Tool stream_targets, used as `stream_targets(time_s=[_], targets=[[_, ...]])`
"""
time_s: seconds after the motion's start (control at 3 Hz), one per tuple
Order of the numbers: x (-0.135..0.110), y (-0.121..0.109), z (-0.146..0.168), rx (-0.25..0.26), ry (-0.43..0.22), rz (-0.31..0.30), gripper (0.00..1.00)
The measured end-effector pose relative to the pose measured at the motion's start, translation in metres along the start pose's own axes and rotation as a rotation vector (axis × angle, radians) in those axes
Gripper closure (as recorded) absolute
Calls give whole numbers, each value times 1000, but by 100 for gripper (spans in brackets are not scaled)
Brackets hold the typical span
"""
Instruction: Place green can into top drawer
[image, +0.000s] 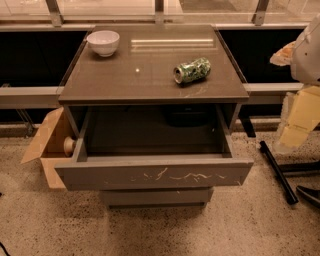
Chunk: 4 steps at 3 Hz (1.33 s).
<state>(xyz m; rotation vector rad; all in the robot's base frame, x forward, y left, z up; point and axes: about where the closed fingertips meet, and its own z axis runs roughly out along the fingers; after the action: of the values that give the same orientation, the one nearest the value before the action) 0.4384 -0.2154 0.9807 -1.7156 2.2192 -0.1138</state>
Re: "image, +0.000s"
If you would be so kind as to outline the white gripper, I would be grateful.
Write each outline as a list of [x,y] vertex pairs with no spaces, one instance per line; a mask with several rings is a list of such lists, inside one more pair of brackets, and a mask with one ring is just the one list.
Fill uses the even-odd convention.
[[[290,65],[293,79],[320,85],[320,13],[307,25],[296,41],[290,42],[270,58],[276,66]],[[281,121],[273,149],[280,154],[297,150],[320,123],[320,87],[304,86],[288,92],[283,100]]]

